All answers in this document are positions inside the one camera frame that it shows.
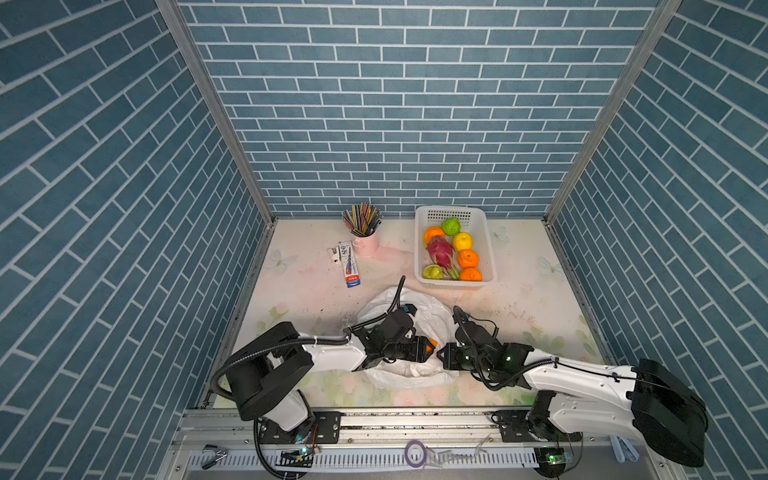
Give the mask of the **white plastic bag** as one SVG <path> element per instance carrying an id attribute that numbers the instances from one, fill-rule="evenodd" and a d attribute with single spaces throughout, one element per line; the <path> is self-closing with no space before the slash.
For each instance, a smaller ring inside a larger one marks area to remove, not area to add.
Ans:
<path id="1" fill-rule="evenodd" d="M 455 328 L 447 306 L 431 295 L 404 288 L 398 307 L 408 310 L 412 327 L 390 349 L 390 363 L 381 361 L 365 371 L 378 388 L 415 390 L 442 387 L 454 383 L 459 374 L 444 368 L 438 351 L 453 340 Z"/>

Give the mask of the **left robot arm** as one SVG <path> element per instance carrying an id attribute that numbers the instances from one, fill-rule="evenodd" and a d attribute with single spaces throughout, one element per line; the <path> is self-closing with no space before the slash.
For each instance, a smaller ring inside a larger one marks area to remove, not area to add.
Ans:
<path id="1" fill-rule="evenodd" d="M 344 329 L 337 337 L 299 333 L 289 321 L 268 329 L 233 353 L 213 374 L 210 390 L 235 403 L 240 419 L 256 427 L 276 427 L 291 442 L 305 439 L 315 416 L 298 384 L 308 374 L 329 370 L 357 372 L 380 363 L 424 363 L 438 342 L 418 335 L 418 309 L 401 302 L 401 279 L 389 307 Z"/>

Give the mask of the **large orange fruit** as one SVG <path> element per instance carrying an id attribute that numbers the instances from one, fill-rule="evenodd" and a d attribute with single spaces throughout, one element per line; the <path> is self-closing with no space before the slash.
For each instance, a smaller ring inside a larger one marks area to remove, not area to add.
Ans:
<path id="1" fill-rule="evenodd" d="M 460 272 L 459 279 L 468 282 L 482 282 L 483 275 L 477 268 L 469 267 Z"/>

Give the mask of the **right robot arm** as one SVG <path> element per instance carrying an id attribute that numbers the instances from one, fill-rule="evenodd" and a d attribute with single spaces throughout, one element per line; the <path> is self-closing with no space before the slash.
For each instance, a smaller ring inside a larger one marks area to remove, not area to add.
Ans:
<path id="1" fill-rule="evenodd" d="M 703 466 L 705 402 L 659 362 L 616 366 L 562 358 L 528 344 L 503 343 L 460 307 L 453 319 L 455 339 L 437 353 L 444 369 L 468 372 L 490 391 L 533 391 L 526 423 L 535 438 L 596 433 L 639 439 L 677 464 Z"/>

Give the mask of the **pink dragon fruit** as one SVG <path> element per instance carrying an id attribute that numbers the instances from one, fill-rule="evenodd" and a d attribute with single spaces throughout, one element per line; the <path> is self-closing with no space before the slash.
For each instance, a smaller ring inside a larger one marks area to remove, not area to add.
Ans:
<path id="1" fill-rule="evenodd" d="M 454 248 L 450 242 L 442 236 L 435 236 L 427 244 L 426 250 L 432 260 L 430 268 L 439 268 L 444 279 L 459 279 L 459 269 L 454 261 Z"/>

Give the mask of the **yellow lemon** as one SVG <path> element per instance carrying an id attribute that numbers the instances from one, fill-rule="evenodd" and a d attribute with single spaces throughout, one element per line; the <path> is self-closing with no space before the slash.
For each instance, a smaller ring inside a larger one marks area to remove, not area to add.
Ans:
<path id="1" fill-rule="evenodd" d="M 461 232 L 452 238 L 452 245 L 456 251 L 472 250 L 473 238 L 469 233 Z"/>

